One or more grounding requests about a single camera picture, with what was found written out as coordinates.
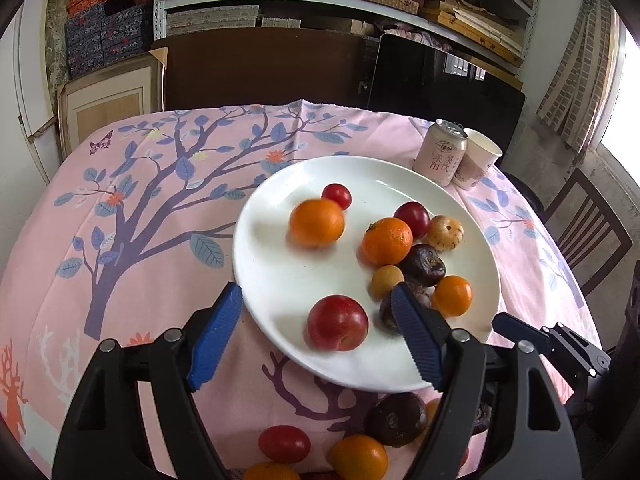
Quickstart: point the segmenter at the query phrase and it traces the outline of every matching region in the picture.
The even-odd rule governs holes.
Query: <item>window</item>
[[[626,34],[625,58],[618,97],[607,125],[603,145],[640,184],[640,48]]]

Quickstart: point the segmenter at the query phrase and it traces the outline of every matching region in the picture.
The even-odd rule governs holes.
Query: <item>white plate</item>
[[[342,237],[332,250],[292,248],[286,242],[291,211],[307,198],[318,198],[332,182],[345,185],[353,197]],[[372,270],[356,255],[369,224],[393,216],[398,206],[409,200],[422,203],[430,214],[445,214],[462,222],[464,241],[442,259],[447,274],[469,281],[474,298],[466,314],[449,323],[466,328],[485,342],[500,298],[494,256],[466,210],[420,174],[374,158],[312,158],[266,180],[238,218],[233,261],[244,304],[274,345],[332,383],[374,392],[407,392],[428,386],[421,380],[404,339],[377,327],[378,303],[367,293]],[[353,298],[369,316],[369,334],[353,351],[321,352],[305,342],[309,310],[330,294]]]

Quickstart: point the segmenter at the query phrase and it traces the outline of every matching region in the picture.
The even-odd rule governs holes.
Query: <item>curtain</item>
[[[580,153],[588,146],[606,95],[612,8],[608,0],[582,0],[571,39],[538,117]]]

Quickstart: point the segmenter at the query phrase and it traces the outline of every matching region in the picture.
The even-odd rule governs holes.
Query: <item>butterfly print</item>
[[[89,150],[89,155],[95,155],[95,152],[98,151],[98,148],[108,148],[111,145],[111,136],[113,135],[113,130],[111,130],[108,134],[104,136],[104,138],[95,144],[94,142],[89,142],[89,146],[91,149]]]

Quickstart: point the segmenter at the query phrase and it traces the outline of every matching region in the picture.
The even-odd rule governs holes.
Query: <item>picture frame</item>
[[[58,89],[62,158],[95,130],[164,110],[166,48],[145,52],[79,77]]]

